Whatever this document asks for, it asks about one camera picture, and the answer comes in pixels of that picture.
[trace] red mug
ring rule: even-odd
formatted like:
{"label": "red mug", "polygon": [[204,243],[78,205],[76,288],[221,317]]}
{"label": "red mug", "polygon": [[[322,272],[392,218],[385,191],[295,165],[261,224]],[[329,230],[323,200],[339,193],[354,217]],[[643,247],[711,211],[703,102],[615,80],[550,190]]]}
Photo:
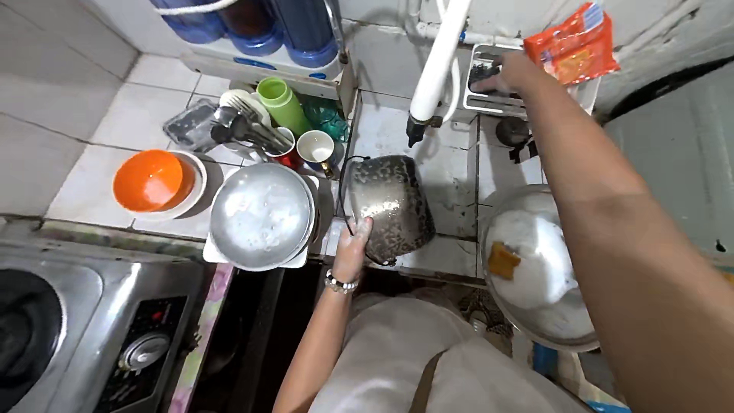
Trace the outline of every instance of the red mug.
{"label": "red mug", "polygon": [[284,134],[286,137],[289,137],[291,142],[293,142],[293,145],[284,154],[280,154],[277,156],[272,154],[267,155],[272,159],[275,159],[276,162],[283,166],[287,166],[292,170],[298,170],[299,168],[301,168],[301,165],[303,165],[303,159],[301,159],[298,151],[296,151],[296,139],[293,136],[293,132],[291,132],[290,129],[284,128],[282,126],[278,127],[277,130],[280,133]]}

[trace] stove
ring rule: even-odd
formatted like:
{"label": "stove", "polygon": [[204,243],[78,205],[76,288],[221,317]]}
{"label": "stove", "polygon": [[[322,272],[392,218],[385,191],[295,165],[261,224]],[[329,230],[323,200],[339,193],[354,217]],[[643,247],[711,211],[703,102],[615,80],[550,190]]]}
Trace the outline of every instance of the stove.
{"label": "stove", "polygon": [[203,267],[0,240],[0,413],[154,412]]}

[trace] metal pot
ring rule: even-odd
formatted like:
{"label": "metal pot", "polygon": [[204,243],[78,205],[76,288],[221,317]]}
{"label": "metal pot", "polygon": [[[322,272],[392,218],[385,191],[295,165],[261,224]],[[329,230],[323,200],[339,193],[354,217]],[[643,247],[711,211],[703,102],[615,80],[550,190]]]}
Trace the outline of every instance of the metal pot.
{"label": "metal pot", "polygon": [[381,265],[426,245],[436,235],[415,161],[402,155],[353,164],[347,186],[357,222],[372,217],[366,254]]}
{"label": "metal pot", "polygon": [[275,163],[239,169],[220,187],[211,208],[211,240],[236,267],[266,271],[306,247],[316,205],[304,179]]}
{"label": "metal pot", "polygon": [[599,347],[581,291],[575,288],[567,292],[557,303],[534,309],[523,309],[505,300],[495,288],[495,276],[487,271],[491,242],[487,236],[495,218],[507,211],[523,210],[560,225],[556,202],[546,184],[533,184],[497,193],[491,216],[480,223],[479,252],[482,255],[484,279],[487,289],[507,320],[525,333],[531,340],[556,350],[582,352]]}

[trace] yellow sponge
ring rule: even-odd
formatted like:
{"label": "yellow sponge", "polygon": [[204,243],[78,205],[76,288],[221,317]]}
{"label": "yellow sponge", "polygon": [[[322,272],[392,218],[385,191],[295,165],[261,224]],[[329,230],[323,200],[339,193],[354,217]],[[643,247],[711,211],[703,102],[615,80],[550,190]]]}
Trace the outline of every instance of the yellow sponge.
{"label": "yellow sponge", "polygon": [[505,248],[503,243],[492,243],[490,258],[487,260],[487,269],[497,276],[512,280],[515,267],[520,264],[520,257]]}

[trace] bracelet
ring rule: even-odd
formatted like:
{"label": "bracelet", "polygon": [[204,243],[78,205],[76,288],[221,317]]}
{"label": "bracelet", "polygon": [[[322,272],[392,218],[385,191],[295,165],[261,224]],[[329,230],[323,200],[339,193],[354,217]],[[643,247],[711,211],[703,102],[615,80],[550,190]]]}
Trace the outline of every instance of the bracelet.
{"label": "bracelet", "polygon": [[326,271],[326,278],[324,278],[325,286],[329,287],[334,292],[341,292],[342,294],[349,294],[350,292],[353,292],[359,284],[359,280],[344,283],[335,279],[334,276],[331,275],[331,268]]}

